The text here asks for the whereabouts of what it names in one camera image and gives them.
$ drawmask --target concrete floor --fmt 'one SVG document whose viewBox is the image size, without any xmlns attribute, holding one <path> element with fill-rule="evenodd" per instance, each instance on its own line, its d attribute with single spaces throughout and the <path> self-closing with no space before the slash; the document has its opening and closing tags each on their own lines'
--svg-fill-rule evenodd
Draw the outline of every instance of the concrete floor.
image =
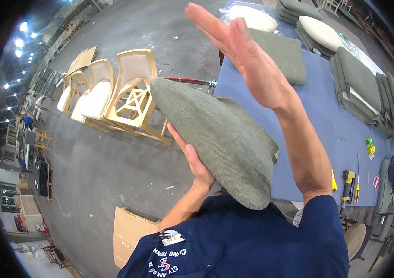
<svg viewBox="0 0 394 278">
<path fill-rule="evenodd" d="M 216 16 L 225 5 L 224 0 L 196 3 Z M 77 54 L 98 46 L 94 60 L 110 59 L 116 74 L 117 53 L 150 48 L 161 76 L 217 79 L 218 51 L 185 17 L 186 4 L 177 0 L 120 0 L 84 25 L 50 67 L 67 71 Z M 378 51 L 374 45 L 362 38 L 360 41 L 354 43 L 365 45 L 365 51 L 381 69 L 390 68 L 389 63 L 385 67 L 371 56 Z M 189 189 L 192 173 L 176 144 L 169 147 L 119 131 L 106 134 L 71 120 L 56 110 L 56 104 L 57 101 L 43 102 L 50 110 L 43 115 L 43 129 L 54 138 L 52 150 L 47 153 L 54 168 L 53 199 L 37 198 L 37 203 L 55 243 L 85 277 L 115 277 L 119 271 L 113 259 L 115 206 L 128 206 L 151 220 L 162 219 Z M 151 124 L 160 129 L 163 121 L 164 116 L 155 110 Z M 272 201 L 289 217 L 297 212 L 288 201 Z M 367 208 L 353 208 L 346 213 L 362 221 L 370 212 Z M 366 263 L 373 260 L 370 257 L 377 251 L 377 243 L 366 249 Z M 364 268 L 360 261 L 353 263 L 359 270 L 356 272 L 361 273 Z M 350 277 L 360 277 L 351 273 L 350 270 Z"/>
</svg>

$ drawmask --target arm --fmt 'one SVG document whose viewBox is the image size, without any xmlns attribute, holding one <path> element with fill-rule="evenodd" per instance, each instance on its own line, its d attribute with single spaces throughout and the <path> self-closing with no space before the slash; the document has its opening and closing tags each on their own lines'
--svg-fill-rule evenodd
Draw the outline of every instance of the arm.
<svg viewBox="0 0 394 278">
<path fill-rule="evenodd" d="M 167 124 L 167 129 L 183 151 L 186 159 L 188 159 L 195 180 L 191 189 L 183 195 L 178 203 L 176 203 L 163 220 L 161 220 L 160 225 L 158 225 L 159 232 L 190 219 L 194 213 L 199 211 L 203 201 L 214 185 L 214 182 L 216 182 L 216 178 L 198 158 L 194 146 L 186 144 L 172 124 Z"/>
<path fill-rule="evenodd" d="M 231 59 L 255 100 L 276 113 L 304 203 L 316 196 L 333 195 L 330 162 L 299 96 L 274 61 L 251 39 L 244 18 L 227 26 L 193 3 L 185 13 Z"/>
</svg>

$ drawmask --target small box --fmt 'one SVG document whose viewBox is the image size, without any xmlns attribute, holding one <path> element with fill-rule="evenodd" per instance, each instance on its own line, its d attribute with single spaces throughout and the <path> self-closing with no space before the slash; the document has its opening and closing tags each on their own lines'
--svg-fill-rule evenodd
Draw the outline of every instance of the small box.
<svg viewBox="0 0 394 278">
<path fill-rule="evenodd" d="M 374 153 L 376 152 L 376 148 L 373 144 L 373 138 L 370 136 L 365 142 L 367 144 L 368 155 L 370 156 L 370 160 L 372 160 L 374 158 Z"/>
</svg>

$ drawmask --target embroidered logo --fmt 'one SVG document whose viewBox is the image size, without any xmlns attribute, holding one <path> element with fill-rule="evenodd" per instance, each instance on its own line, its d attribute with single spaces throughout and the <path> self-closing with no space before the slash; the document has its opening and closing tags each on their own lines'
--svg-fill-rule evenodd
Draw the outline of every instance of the embroidered logo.
<svg viewBox="0 0 394 278">
<path fill-rule="evenodd" d="M 167 257 L 161 258 L 160 263 L 161 265 L 158 266 L 161 267 L 160 271 L 166 271 L 171 267 L 171 265 L 167 263 Z"/>
</svg>

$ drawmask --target blue work table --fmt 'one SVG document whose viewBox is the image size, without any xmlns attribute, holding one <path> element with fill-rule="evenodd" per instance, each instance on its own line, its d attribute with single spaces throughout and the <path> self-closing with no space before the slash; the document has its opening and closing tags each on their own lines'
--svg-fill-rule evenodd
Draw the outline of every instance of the blue work table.
<svg viewBox="0 0 394 278">
<path fill-rule="evenodd" d="M 382 160 L 394 155 L 394 141 L 386 139 L 375 126 L 368 126 L 341 108 L 337 102 L 330 61 L 302 50 L 308 80 L 302 86 L 293 86 L 324 145 L 337 183 L 333 197 L 339 205 L 344 189 L 343 170 L 357 174 L 359 156 L 360 196 L 353 206 L 375 206 L 378 192 L 373 179 L 379 174 Z M 296 187 L 289 164 L 286 145 L 276 114 L 262 107 L 250 94 L 242 75 L 233 63 L 224 58 L 214 96 L 232 97 L 277 142 L 280 147 L 278 162 L 274 166 L 271 197 L 289 201 L 303 201 Z M 376 153 L 370 160 L 366 139 L 372 136 Z"/>
</svg>

